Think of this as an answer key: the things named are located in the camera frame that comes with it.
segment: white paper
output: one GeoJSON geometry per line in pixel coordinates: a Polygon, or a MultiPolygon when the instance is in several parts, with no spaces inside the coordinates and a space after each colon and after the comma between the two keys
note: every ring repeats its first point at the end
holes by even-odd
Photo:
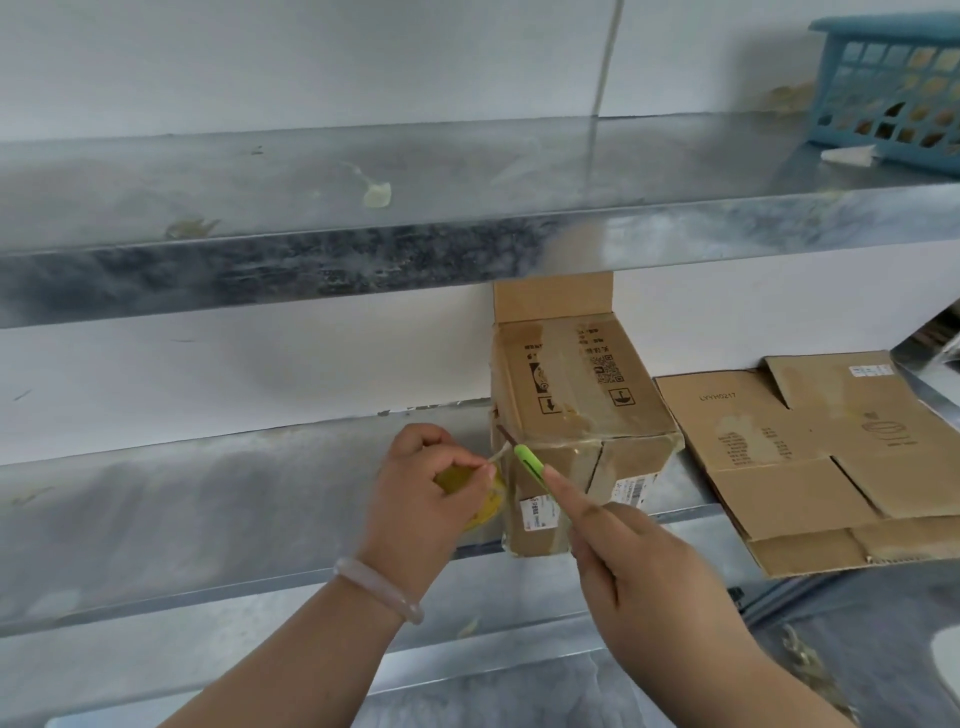
{"type": "Polygon", "coordinates": [[[653,484],[657,475],[658,473],[648,473],[617,480],[613,484],[613,493],[610,496],[611,503],[624,503],[639,508],[646,496],[647,488],[653,484]]]}
{"type": "Polygon", "coordinates": [[[820,159],[833,162],[834,164],[849,164],[853,167],[869,167],[874,163],[876,157],[876,145],[871,144],[865,147],[840,147],[838,149],[825,149],[820,153],[820,159]]]}
{"type": "Polygon", "coordinates": [[[889,364],[871,364],[862,367],[850,367],[853,376],[892,376],[893,368],[889,364]]]}
{"type": "Polygon", "coordinates": [[[536,496],[520,502],[524,531],[556,528],[560,523],[560,506],[552,496],[536,496]]]}

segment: hand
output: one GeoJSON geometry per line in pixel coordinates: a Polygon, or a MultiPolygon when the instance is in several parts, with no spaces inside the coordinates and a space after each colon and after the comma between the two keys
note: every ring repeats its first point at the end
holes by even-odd
{"type": "Polygon", "coordinates": [[[357,558],[420,601],[483,505],[495,472],[495,465],[458,446],[442,427],[407,425],[380,468],[357,558]],[[451,465],[476,472],[448,496],[433,479],[451,465]]]}
{"type": "Polygon", "coordinates": [[[600,636],[675,722],[700,724],[689,712],[698,692],[724,692],[727,676],[743,681],[766,669],[727,590],[690,545],[636,508],[595,505],[550,466],[543,479],[572,523],[570,546],[600,636]]]}

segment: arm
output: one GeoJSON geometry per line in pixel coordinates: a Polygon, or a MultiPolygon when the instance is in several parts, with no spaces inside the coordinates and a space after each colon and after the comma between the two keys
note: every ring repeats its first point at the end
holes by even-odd
{"type": "MultiPolygon", "coordinates": [[[[420,601],[483,503],[493,472],[445,430],[405,427],[377,477],[357,559],[420,601]],[[476,472],[448,496],[433,478],[454,464],[476,472]]],[[[349,726],[402,623],[374,596],[335,577],[161,728],[349,726]]]]}
{"type": "Polygon", "coordinates": [[[713,569],[642,511],[601,508],[547,466],[587,606],[616,661],[681,728],[850,728],[768,658],[713,569]]]}

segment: left hand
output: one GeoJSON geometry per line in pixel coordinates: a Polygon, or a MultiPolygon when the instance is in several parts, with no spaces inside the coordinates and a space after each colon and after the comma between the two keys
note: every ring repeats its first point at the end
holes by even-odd
{"type": "Polygon", "coordinates": [[[483,505],[495,473],[495,465],[461,448],[442,427],[407,425],[377,476],[357,559],[420,601],[483,505]],[[476,472],[448,496],[433,479],[451,465],[476,472]]]}

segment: blue plastic basket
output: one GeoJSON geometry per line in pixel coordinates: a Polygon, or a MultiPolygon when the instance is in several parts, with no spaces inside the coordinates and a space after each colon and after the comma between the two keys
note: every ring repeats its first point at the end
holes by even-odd
{"type": "Polygon", "coordinates": [[[812,141],[960,174],[960,13],[828,17],[812,141]]]}

